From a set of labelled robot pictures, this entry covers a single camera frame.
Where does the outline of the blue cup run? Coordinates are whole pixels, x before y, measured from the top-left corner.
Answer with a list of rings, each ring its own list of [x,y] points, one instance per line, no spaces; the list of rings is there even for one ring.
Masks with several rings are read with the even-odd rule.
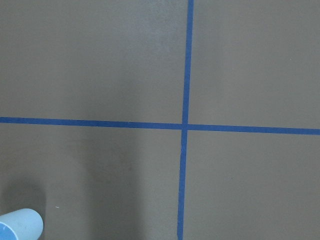
[[[1,240],[38,240],[44,223],[40,214],[30,208],[23,208],[0,216]]]

